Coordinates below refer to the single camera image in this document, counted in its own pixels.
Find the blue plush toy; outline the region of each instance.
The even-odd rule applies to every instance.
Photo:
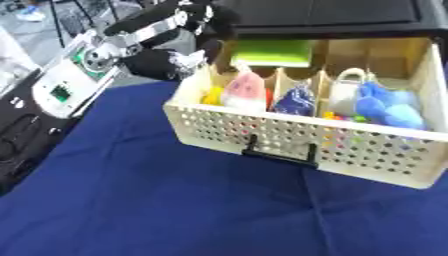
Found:
[[[358,90],[355,110],[382,125],[426,129],[418,111],[417,97],[409,91],[391,91],[374,82],[366,82]]]

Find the blue tablecloth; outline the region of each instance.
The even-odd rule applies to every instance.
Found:
[[[0,255],[447,255],[447,176],[417,191],[185,146],[175,87],[105,93],[0,198]]]

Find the perforated wooden box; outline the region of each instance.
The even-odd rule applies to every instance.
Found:
[[[199,104],[212,85],[225,86],[235,76],[220,72],[227,70],[231,49],[224,49],[215,66],[185,79],[165,104],[182,143],[241,154],[256,135],[254,150],[303,161],[315,145],[318,170],[420,189],[434,184],[447,167],[448,95],[438,46],[429,40],[322,41],[316,42],[309,69],[255,69],[276,99],[296,80],[310,79],[319,102],[315,117]],[[332,77],[349,67],[368,67],[382,83],[415,90],[431,131],[321,118]]]

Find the black handle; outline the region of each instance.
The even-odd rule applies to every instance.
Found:
[[[316,160],[315,160],[316,159],[316,151],[317,151],[316,144],[309,145],[307,160],[304,161],[304,160],[300,160],[300,159],[296,159],[296,158],[267,154],[267,153],[255,151],[254,148],[255,148],[255,145],[257,144],[257,141],[258,141],[257,135],[255,135],[255,134],[250,135],[249,144],[247,145],[247,148],[242,151],[242,154],[244,156],[249,156],[249,157],[268,158],[268,159],[275,160],[275,161],[281,161],[281,162],[286,161],[286,162],[292,162],[295,164],[307,165],[307,166],[310,166],[310,167],[313,167],[316,169],[318,168],[318,164],[316,163]]]

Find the red object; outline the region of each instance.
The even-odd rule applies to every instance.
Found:
[[[274,93],[271,89],[266,88],[266,108],[269,109],[272,105],[272,101],[274,100]]]

